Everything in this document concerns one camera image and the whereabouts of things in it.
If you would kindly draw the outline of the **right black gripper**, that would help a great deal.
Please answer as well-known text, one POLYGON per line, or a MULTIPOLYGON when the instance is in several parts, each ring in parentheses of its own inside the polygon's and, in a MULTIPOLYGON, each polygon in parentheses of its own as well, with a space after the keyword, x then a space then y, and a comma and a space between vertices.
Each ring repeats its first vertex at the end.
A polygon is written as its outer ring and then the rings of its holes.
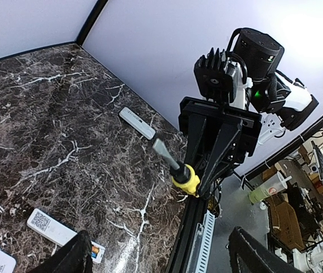
POLYGON ((198 188, 209 193, 218 165, 230 153, 242 164, 255 151, 262 128, 262 115, 215 102, 184 97, 180 102, 179 129, 187 137, 184 163, 198 170, 204 154, 209 160, 198 188))

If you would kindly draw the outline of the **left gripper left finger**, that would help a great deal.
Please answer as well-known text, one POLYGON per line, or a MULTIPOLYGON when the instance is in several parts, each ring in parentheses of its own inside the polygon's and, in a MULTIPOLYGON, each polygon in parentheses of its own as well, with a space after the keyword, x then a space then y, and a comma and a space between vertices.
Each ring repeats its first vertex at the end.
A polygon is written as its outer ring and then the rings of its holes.
POLYGON ((86 230, 78 232, 58 252, 28 272, 93 272, 92 243, 86 230))

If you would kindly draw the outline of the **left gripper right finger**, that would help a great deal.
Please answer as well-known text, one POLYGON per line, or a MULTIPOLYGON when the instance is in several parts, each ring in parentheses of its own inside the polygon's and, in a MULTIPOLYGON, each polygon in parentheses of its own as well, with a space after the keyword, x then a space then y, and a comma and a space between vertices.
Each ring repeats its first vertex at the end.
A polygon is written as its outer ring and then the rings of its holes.
POLYGON ((270 252, 239 226, 229 235, 229 255, 232 272, 301 272, 270 252))

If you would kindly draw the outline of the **slim white remote control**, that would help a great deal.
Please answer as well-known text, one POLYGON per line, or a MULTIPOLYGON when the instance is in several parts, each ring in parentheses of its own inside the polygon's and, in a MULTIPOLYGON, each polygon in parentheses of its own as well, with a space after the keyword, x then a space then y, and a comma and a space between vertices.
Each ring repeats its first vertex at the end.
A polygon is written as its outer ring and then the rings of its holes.
POLYGON ((60 247, 63 247, 77 234, 40 209, 32 211, 27 220, 27 226, 60 247))

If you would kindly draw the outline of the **yellow handled screwdriver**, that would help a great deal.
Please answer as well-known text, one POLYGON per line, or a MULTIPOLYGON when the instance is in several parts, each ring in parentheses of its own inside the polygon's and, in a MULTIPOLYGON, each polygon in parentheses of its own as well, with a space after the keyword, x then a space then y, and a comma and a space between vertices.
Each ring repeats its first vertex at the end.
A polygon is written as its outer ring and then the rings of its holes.
POLYGON ((175 160, 164 142, 159 138, 155 140, 152 148, 169 165, 173 184, 188 195, 198 198, 197 190, 200 185, 200 178, 196 175, 193 167, 175 160))

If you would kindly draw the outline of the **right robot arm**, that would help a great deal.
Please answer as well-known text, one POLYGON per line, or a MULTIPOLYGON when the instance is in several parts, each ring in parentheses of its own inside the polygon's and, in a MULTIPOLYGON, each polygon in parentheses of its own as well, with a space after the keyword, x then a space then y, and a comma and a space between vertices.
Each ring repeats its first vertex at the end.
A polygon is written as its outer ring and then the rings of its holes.
POLYGON ((252 28, 234 30, 226 49, 212 48, 194 64, 201 98, 180 102, 187 153, 171 170, 175 186, 207 197, 258 145, 298 128, 318 106, 299 80, 278 70, 284 47, 252 28))

